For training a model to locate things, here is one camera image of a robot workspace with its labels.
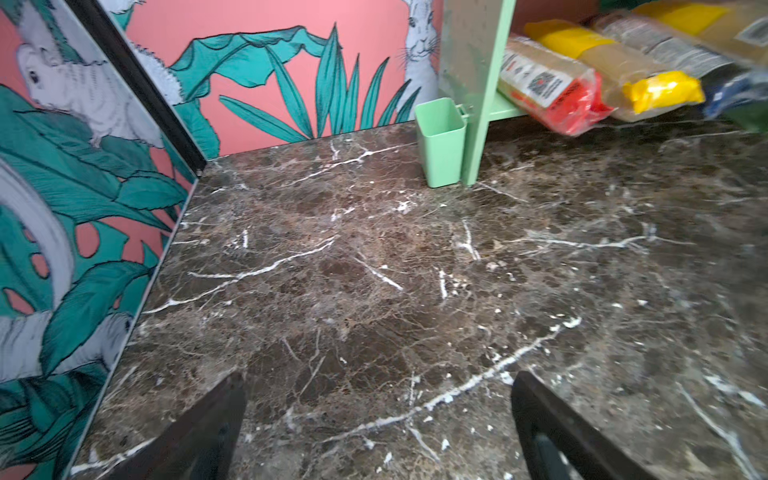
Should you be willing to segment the purple label spaghetti bag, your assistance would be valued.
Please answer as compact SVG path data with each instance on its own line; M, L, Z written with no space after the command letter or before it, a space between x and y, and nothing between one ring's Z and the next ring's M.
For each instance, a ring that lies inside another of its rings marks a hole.
M707 119L737 106L767 99L765 67L753 67L744 60L717 53L655 20L618 10L592 17L589 26L605 37L698 79L705 94L701 111Z

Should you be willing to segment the red yellow spaghetti bag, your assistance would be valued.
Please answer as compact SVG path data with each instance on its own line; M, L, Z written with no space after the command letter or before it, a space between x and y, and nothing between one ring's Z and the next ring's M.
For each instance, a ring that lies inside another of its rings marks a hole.
M615 111L603 101L602 79L593 68L518 35L507 40L497 90L550 130L570 137Z

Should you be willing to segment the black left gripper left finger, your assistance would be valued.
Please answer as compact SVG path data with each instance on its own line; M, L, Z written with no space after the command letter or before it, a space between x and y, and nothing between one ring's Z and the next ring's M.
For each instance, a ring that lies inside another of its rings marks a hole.
M225 479L247 406L244 379L233 372L110 479Z

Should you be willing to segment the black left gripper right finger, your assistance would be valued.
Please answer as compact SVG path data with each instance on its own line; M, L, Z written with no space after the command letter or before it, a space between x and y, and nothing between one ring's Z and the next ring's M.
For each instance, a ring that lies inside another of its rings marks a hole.
M521 370L510 394L511 411L533 479L652 479L535 375Z

